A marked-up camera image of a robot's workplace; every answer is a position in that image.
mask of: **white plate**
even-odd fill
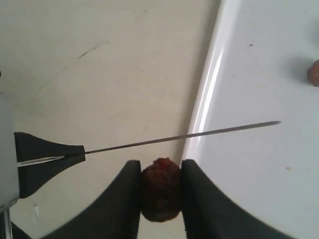
[[[277,126],[186,141],[235,203],[299,239],[319,235],[318,0],[224,0],[189,132],[281,120]]]

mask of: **metal rod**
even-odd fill
[[[146,144],[161,143],[161,142],[167,142],[167,141],[178,140],[178,139],[205,136],[205,135],[210,135],[210,134],[227,133],[227,132],[240,131],[240,130],[251,129],[251,128],[260,128],[260,127],[277,125],[277,124],[280,124],[280,122],[281,121],[253,123],[253,124],[248,124],[248,125],[243,125],[243,126],[238,126],[238,127],[223,128],[223,129],[210,130],[210,131],[200,132],[200,133],[191,133],[191,134],[185,134],[185,135],[179,135],[179,136],[173,136],[173,137],[167,137],[167,138],[153,139],[153,140],[148,140],[148,141],[143,141],[143,142],[138,142],[138,143],[130,143],[130,144],[125,144],[125,145],[120,145],[120,146],[114,146],[114,147],[86,151],[85,154],[100,153],[100,152],[111,151],[111,150],[115,150],[115,149],[142,146],[142,145],[146,145]]]

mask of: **needle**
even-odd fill
[[[121,148],[130,148],[130,147],[136,147],[136,146],[152,144],[152,143],[161,143],[161,142],[167,142],[167,141],[172,141],[172,140],[193,138],[193,137],[199,137],[199,136],[205,136],[205,135],[211,135],[211,134],[217,134],[217,133],[234,132],[234,131],[240,131],[240,130],[251,129],[251,128],[261,128],[261,127],[266,127],[266,126],[277,125],[280,123],[281,123],[281,121],[253,123],[253,124],[247,124],[247,125],[231,127],[231,128],[223,128],[223,129],[210,130],[210,131],[205,131],[205,132],[200,132],[200,133],[184,134],[184,135],[178,135],[178,136],[173,136],[173,137],[142,141],[142,142],[138,142],[138,143],[130,143],[130,144],[124,144],[124,145],[119,145],[119,146],[101,148],[101,149],[86,151],[84,154],[100,153],[100,152],[111,151],[111,150],[115,150],[115,149],[121,149]],[[40,163],[45,163],[45,162],[49,162],[49,161],[53,161],[53,160],[63,159],[65,157],[66,156],[53,156],[53,157],[47,157],[47,158],[39,158],[39,159],[29,160],[29,161],[25,161],[25,162],[19,162],[17,166],[18,167],[25,167],[25,166],[30,166],[30,165],[34,165],[34,164],[40,164]]]
[[[200,133],[191,133],[191,134],[184,134],[184,135],[178,135],[178,136],[167,137],[167,138],[159,138],[159,139],[153,139],[153,140],[148,140],[148,141],[143,141],[138,143],[130,143],[130,144],[125,144],[120,146],[86,151],[85,154],[100,153],[100,152],[111,151],[115,149],[129,148],[129,147],[141,146],[141,145],[152,144],[152,143],[161,143],[161,142],[167,142],[167,141],[185,139],[185,138],[193,138],[193,137],[205,136],[210,134],[227,133],[227,132],[240,131],[240,130],[251,129],[251,128],[260,128],[260,127],[277,125],[277,124],[280,124],[280,122],[281,121],[269,121],[269,122],[263,122],[263,123],[248,124],[248,125],[243,125],[238,127],[210,130],[210,131],[200,132]]]

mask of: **small round object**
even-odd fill
[[[158,158],[141,175],[142,214],[151,222],[175,218],[181,210],[179,166],[170,158]]]
[[[307,79],[313,86],[319,86],[319,60],[308,69]]]

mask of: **dried fruit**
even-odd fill
[[[170,158],[158,158],[141,175],[142,214],[151,222],[175,218],[181,210],[179,166]]]

